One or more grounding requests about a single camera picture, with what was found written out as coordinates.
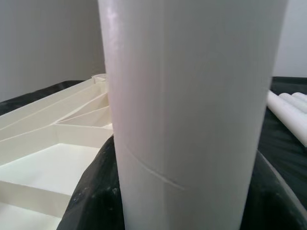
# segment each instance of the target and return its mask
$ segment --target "white paper roll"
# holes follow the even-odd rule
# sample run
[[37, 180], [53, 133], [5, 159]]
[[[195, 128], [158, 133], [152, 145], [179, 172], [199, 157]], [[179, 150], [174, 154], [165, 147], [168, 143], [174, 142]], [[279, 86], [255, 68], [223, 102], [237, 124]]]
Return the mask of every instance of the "white paper roll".
[[285, 0], [100, 0], [126, 230], [240, 227]]
[[268, 108], [306, 147], [307, 115], [271, 91], [268, 94]]
[[297, 109], [301, 110], [304, 113], [307, 113], [307, 102], [293, 97], [288, 93], [281, 93], [279, 97], [283, 98], [285, 101], [296, 107]]
[[305, 95], [305, 94], [303, 94], [301, 92], [295, 92], [295, 93], [292, 94], [292, 96], [307, 102], [307, 95]]

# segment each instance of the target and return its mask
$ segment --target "gray wall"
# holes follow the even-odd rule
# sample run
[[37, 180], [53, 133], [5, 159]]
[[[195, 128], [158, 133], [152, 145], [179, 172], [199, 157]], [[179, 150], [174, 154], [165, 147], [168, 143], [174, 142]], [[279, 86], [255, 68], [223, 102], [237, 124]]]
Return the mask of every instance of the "gray wall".
[[289, 0], [273, 76], [307, 77], [307, 0]]
[[0, 0], [0, 101], [101, 72], [96, 0]]

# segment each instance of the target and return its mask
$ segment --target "white tube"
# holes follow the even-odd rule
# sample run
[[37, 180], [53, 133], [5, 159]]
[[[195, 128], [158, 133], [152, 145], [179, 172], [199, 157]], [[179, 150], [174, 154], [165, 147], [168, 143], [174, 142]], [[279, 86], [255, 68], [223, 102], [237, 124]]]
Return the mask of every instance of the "white tube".
[[307, 102], [293, 97], [288, 93], [281, 93], [279, 97], [283, 98], [285, 101], [296, 107], [297, 109], [301, 110], [304, 113], [307, 113]]
[[304, 146], [307, 146], [306, 114], [271, 91], [268, 94], [268, 108]]
[[126, 230], [237, 230], [285, 0], [100, 0]]
[[292, 96], [307, 102], [307, 95], [305, 95], [305, 94], [303, 94], [301, 92], [295, 92], [295, 93], [292, 94]]

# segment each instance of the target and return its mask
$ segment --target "cardboard tube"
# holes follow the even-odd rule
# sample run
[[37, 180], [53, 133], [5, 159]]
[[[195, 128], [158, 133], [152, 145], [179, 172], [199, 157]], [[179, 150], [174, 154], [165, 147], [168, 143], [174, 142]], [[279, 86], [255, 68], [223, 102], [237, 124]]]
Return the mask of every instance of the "cardboard tube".
[[268, 108], [304, 146], [307, 146], [307, 115], [305, 113], [271, 91], [268, 95]]
[[296, 107], [297, 109], [301, 110], [304, 113], [307, 113], [307, 102], [293, 97], [288, 93], [281, 93], [279, 97], [283, 98], [285, 101]]
[[100, 0], [126, 230], [240, 227], [285, 0]]
[[305, 94], [303, 94], [301, 92], [295, 92], [295, 93], [292, 94], [292, 96], [307, 102], [307, 95], [305, 95]]

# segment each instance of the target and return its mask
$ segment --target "crease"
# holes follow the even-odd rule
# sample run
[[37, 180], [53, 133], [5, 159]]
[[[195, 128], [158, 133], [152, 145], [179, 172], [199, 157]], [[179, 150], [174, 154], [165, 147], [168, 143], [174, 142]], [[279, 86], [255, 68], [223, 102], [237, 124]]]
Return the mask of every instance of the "crease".
[[151, 169], [150, 167], [148, 167], [147, 165], [145, 165], [145, 163], [143, 163], [138, 157], [136, 157], [128, 148], [128, 146], [122, 142], [122, 144], [124, 144], [125, 148], [127, 149], [127, 152], [129, 152], [129, 154], [141, 165], [141, 167], [143, 167], [146, 171], [148, 171], [150, 174], [154, 175], [155, 177], [159, 178], [160, 180], [162, 180], [163, 182], [181, 190], [181, 191], [185, 191], [186, 188], [179, 185], [178, 183], [174, 182], [173, 180], [167, 178], [166, 176], [160, 174], [159, 172], [156, 172], [155, 170]]

